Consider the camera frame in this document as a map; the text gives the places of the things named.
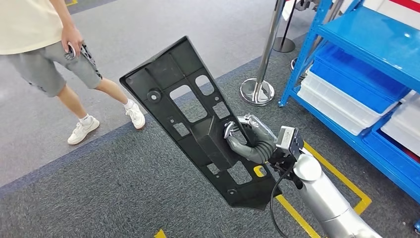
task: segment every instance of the stanchion post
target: stanchion post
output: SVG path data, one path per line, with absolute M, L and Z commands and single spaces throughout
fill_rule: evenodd
M 241 84 L 240 92 L 242 98 L 245 102 L 254 106 L 267 105 L 274 98 L 274 88 L 268 82 L 264 81 L 264 77 L 285 2 L 285 0 L 277 0 L 276 2 L 271 18 L 270 34 L 268 35 L 267 43 L 262 53 L 257 77 L 247 79 Z
M 281 53 L 291 52 L 296 48 L 295 43 L 286 37 L 289 30 L 290 22 L 292 21 L 293 12 L 295 11 L 297 0 L 294 0 L 292 11 L 290 12 L 289 19 L 287 20 L 286 29 L 284 30 L 283 37 L 277 37 L 274 40 L 273 50 Z

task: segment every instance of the shelf leg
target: shelf leg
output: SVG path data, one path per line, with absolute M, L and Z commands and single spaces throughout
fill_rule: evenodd
M 306 36 L 305 42 L 302 45 L 298 59 L 296 60 L 295 67 L 292 71 L 292 74 L 290 75 L 289 80 L 287 81 L 286 87 L 283 91 L 283 95 L 281 96 L 278 102 L 279 107 L 283 107 L 286 105 L 287 99 L 289 98 L 290 93 L 293 90 L 293 87 L 298 81 L 299 76 L 302 74 L 302 71 L 305 70 L 304 66 L 305 66 L 306 59 L 309 56 L 313 42 L 316 40 L 318 36 L 317 34 L 318 26 L 320 26 L 322 22 L 324 21 L 330 5 L 331 5 L 331 0 L 321 0 L 321 2 L 319 3 L 314 20 L 312 21 L 312 24 Z

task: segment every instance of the blue storage bin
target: blue storage bin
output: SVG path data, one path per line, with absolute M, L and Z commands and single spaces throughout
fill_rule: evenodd
M 331 43 L 315 54 L 311 71 L 377 113 L 384 112 L 410 91 Z

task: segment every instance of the white box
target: white box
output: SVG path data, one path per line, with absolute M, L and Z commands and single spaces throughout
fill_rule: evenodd
M 358 121 L 360 125 L 363 125 L 364 128 L 375 124 L 375 122 L 377 122 L 383 115 L 397 105 L 397 102 L 395 102 L 383 113 L 379 114 L 311 71 L 308 72 L 308 75 L 302 81 L 302 85 L 317 92 L 325 100 L 327 100 L 329 104 L 332 104 L 338 110 L 348 114 L 350 117 L 353 117 L 353 119 Z
M 360 134 L 367 127 L 346 112 L 340 110 L 339 107 L 332 104 L 316 91 L 307 87 L 306 84 L 302 84 L 298 96 L 353 135 Z
M 381 130 L 398 141 L 404 147 L 420 156 L 420 129 L 413 128 L 406 125 L 398 117 L 391 117 L 391 119 L 382 126 Z
M 420 95 L 414 94 L 395 110 L 381 130 L 420 156 Z

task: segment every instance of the hand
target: hand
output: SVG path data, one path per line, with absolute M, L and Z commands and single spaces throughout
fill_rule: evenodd
M 83 38 L 79 30 L 75 26 L 64 26 L 61 33 L 61 43 L 64 51 L 68 53 L 68 44 L 70 43 L 76 52 L 74 54 L 79 57 L 80 49 L 82 48 Z
M 226 138 L 230 148 L 237 154 L 257 164 L 265 163 L 275 150 L 277 138 L 273 132 L 262 123 L 256 116 L 249 116 L 251 130 L 257 136 L 257 143 L 254 147 L 243 145 L 233 136 Z

